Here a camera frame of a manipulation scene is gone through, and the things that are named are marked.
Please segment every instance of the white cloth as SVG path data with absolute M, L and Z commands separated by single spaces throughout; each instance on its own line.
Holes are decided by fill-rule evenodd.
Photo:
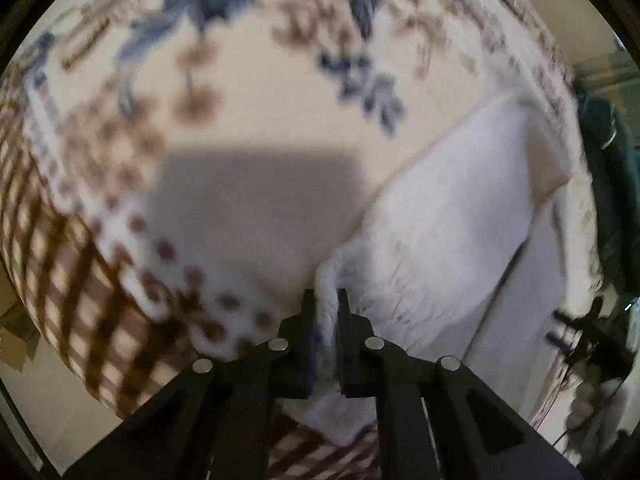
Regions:
M 468 363 L 512 406 L 530 409 L 523 386 L 538 352 L 552 353 L 544 329 L 564 296 L 561 205 L 569 179 L 566 152 L 526 93 L 478 110 L 392 182 L 361 232 L 321 267 L 328 392 L 320 389 L 304 410 L 286 402 L 286 411 L 336 444 L 373 421 L 371 402 L 342 400 L 332 383 L 339 287 L 377 335 L 423 359 L 464 357 L 489 309 Z

